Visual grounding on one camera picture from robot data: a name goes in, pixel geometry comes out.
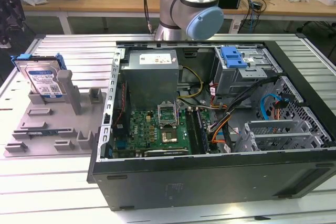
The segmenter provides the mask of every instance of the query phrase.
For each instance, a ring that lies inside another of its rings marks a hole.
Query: motherboard
[[[204,154],[210,123],[207,109],[165,106],[132,111],[129,135],[116,137],[110,154],[118,158]]]

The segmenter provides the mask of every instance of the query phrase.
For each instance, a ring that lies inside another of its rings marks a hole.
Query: hard drive
[[[62,55],[32,56],[22,54],[12,56],[12,62],[31,84],[31,92],[44,98],[60,98],[65,93],[63,86],[57,81],[59,70],[66,70]]]

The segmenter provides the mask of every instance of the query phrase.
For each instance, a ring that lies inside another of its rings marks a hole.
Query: green motherboard
[[[160,121],[174,120],[174,112],[161,110],[132,111],[130,118],[130,135],[116,142],[118,150],[176,150],[181,149],[192,154],[189,131],[187,128],[186,111],[179,110],[177,124],[160,126]],[[210,125],[209,112],[200,110],[204,129]]]

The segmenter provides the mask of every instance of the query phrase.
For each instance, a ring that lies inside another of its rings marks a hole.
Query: blue plastic clip
[[[60,55],[59,53],[56,54],[56,59],[59,63],[59,66],[61,67],[62,70],[67,70],[67,67],[65,66],[65,62],[64,62],[64,59],[63,59],[63,56]]]
[[[31,56],[32,56],[31,54],[21,54],[20,56],[11,56],[10,60],[13,63],[13,65],[16,67],[17,71],[20,72],[20,69],[16,65],[15,61],[16,60],[29,60],[31,58]]]
[[[221,47],[222,58],[226,61],[227,68],[247,68],[247,63],[242,59],[242,54],[235,47]]]

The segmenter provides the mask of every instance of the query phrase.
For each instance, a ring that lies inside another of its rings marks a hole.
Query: desk leg
[[[292,28],[294,21],[287,21],[285,26],[284,26],[284,31],[290,31],[290,29]]]
[[[64,34],[65,35],[74,34],[74,31],[72,30],[72,27],[68,20],[68,15],[66,13],[61,13],[58,16],[58,18],[59,18],[59,21],[61,22]]]
[[[103,28],[104,28],[104,30],[108,30],[109,29],[109,25],[107,23],[107,18],[102,17],[101,21],[103,22]]]
[[[235,17],[231,21],[229,34],[237,34],[240,28],[240,23],[242,22],[241,17]]]

